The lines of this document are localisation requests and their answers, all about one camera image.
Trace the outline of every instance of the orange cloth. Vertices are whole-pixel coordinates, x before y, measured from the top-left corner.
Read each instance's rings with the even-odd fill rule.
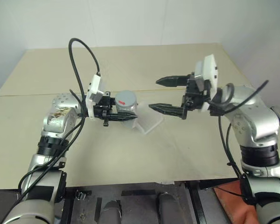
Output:
[[[221,185],[220,188],[241,194],[239,181]],[[253,205],[247,205],[241,197],[214,188],[226,214],[233,224],[259,224]]]

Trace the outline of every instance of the beige table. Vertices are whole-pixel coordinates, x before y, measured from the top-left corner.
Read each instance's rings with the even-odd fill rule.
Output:
[[[93,48],[106,90],[164,89],[155,81],[164,76],[187,75],[197,61],[214,54],[219,85],[249,84],[220,44],[184,44]],[[85,49],[74,49],[75,61],[87,89],[96,67]],[[0,96],[58,94],[79,91],[67,49],[28,50],[0,90]]]
[[[184,90],[155,85],[156,79],[186,75],[204,56],[214,54],[219,85],[249,85],[218,44],[95,48],[106,90],[136,90],[139,102],[179,105]],[[95,73],[83,49],[75,58],[84,87]],[[17,187],[36,152],[42,120],[56,94],[78,92],[67,49],[29,50],[0,90],[0,189]],[[87,120],[67,153],[67,186],[133,182],[168,182],[234,177],[219,138],[217,118],[189,112],[187,120],[165,116],[148,135],[120,123],[103,127]],[[228,121],[223,119],[226,128]],[[230,146],[240,149],[231,132]]]

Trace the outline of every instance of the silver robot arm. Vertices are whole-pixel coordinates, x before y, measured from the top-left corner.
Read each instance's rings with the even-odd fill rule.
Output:
[[[71,135],[64,137],[74,128],[81,115],[78,101],[69,94],[57,96],[52,103],[48,115],[44,118],[43,129],[37,153],[33,155],[29,171],[47,163],[60,155],[67,146]],[[8,214],[4,224],[53,224],[54,203],[62,200],[66,185],[66,173],[61,169],[66,163],[65,156],[61,157],[54,168],[49,171],[24,200],[16,205]],[[35,171],[22,184],[24,192],[42,173]]]
[[[254,90],[246,86],[234,87],[232,84],[217,88],[217,78],[214,56],[207,56],[196,64],[195,72],[187,76],[163,77],[156,81],[167,87],[186,87],[181,107],[160,103],[149,107],[182,119],[186,119],[187,112],[192,110],[210,111],[211,116],[226,116],[242,153],[244,173],[240,176],[240,185],[244,201],[256,206],[261,224],[280,224],[278,117],[258,95],[228,112],[251,96]]]

